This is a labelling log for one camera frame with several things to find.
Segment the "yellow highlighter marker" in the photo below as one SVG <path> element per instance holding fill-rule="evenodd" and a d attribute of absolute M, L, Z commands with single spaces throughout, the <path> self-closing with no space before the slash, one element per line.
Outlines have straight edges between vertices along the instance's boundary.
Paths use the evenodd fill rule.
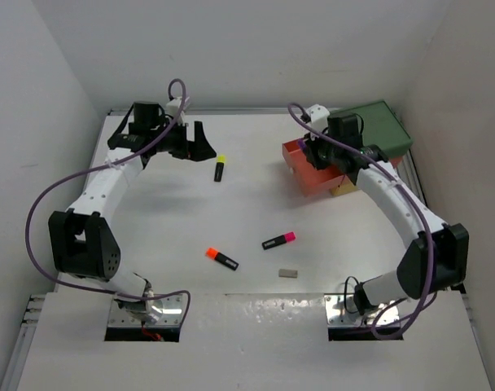
<path fill-rule="evenodd" d="M 221 182 L 224 168 L 226 165 L 226 157 L 224 155 L 219 155 L 217 157 L 215 171 L 214 171 L 214 182 Z"/>

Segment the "red drawer box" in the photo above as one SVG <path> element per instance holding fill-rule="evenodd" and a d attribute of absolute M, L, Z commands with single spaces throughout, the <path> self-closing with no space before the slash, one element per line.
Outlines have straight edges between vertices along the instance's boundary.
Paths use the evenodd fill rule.
<path fill-rule="evenodd" d="M 335 166 L 316 170 L 300 150 L 297 139 L 283 144 L 283 159 L 304 196 L 315 196 L 337 187 L 344 176 Z"/>

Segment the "yellow bottom drawer box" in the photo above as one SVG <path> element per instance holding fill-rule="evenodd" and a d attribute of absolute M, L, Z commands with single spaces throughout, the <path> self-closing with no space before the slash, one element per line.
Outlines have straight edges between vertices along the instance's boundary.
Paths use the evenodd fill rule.
<path fill-rule="evenodd" d="M 358 188 L 346 178 L 337 187 L 331 188 L 330 193 L 333 197 L 338 197 L 347 195 L 357 190 Z"/>

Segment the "green top drawer box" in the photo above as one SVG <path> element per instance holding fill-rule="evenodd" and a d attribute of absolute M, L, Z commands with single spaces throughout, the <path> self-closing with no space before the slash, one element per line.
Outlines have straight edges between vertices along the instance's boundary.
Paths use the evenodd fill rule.
<path fill-rule="evenodd" d="M 358 114 L 364 121 L 363 143 L 380 147 L 393 166 L 397 167 L 413 145 L 413 139 L 389 105 L 380 100 L 333 111 L 336 116 L 349 113 Z"/>

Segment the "pink highlighter marker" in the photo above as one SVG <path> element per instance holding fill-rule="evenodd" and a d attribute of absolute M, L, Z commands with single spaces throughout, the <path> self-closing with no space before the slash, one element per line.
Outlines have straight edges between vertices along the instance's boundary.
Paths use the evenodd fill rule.
<path fill-rule="evenodd" d="M 268 239 L 268 240 L 264 241 L 261 244 L 261 246 L 264 250 L 268 250 L 271 248 L 275 248 L 275 247 L 290 243 L 290 242 L 294 241 L 295 239 L 296 239 L 296 234 L 293 231 L 291 231 L 291 232 L 287 232 L 286 234 L 276 236 L 272 239 Z"/>

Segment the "orange highlighter marker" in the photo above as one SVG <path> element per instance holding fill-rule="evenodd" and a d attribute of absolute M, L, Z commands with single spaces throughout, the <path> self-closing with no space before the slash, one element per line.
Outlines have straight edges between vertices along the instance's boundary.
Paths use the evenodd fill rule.
<path fill-rule="evenodd" d="M 208 248 L 206 251 L 206 256 L 230 270 L 237 270 L 239 267 L 238 262 L 234 261 L 230 257 L 227 257 L 215 248 Z"/>

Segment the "grey eraser block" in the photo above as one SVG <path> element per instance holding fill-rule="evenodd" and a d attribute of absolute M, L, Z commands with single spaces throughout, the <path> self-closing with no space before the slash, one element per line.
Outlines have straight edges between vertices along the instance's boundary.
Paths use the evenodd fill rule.
<path fill-rule="evenodd" d="M 298 277 L 297 270 L 289 270 L 289 269 L 279 269 L 278 270 L 279 278 L 288 278 L 288 279 L 296 279 Z"/>

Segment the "purple highlighter marker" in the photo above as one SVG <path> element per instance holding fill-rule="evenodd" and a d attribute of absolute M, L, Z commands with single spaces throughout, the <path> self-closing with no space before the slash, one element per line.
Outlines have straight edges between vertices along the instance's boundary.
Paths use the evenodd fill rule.
<path fill-rule="evenodd" d="M 307 148 L 307 145 L 305 144 L 303 139 L 298 139 L 297 144 L 301 150 L 305 150 Z"/>

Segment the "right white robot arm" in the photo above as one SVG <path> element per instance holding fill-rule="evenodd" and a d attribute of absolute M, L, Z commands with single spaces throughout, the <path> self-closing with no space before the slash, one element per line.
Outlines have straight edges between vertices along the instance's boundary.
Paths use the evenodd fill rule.
<path fill-rule="evenodd" d="M 360 282 L 349 309 L 368 314 L 379 305 L 400 299 L 420 299 L 462 283 L 466 277 L 469 234 L 461 224 L 436 216 L 401 181 L 387 154 L 363 142 L 363 120 L 357 114 L 336 116 L 313 105 L 300 119 L 308 133 L 300 144 L 317 170 L 335 166 L 364 191 L 395 227 L 405 245 L 397 268 Z"/>

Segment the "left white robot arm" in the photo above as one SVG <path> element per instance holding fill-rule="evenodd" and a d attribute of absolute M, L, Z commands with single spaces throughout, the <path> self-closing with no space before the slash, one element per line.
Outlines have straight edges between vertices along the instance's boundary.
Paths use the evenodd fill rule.
<path fill-rule="evenodd" d="M 165 107 L 134 103 L 107 141 L 103 170 L 66 211 L 52 213 L 48 221 L 56 270 L 99 283 L 135 317 L 152 315 L 159 304 L 151 284 L 122 261 L 111 221 L 131 183 L 155 154 L 167 152 L 195 162 L 216 157 L 202 122 L 194 123 L 194 138 L 188 139 L 185 106 L 180 97 Z"/>

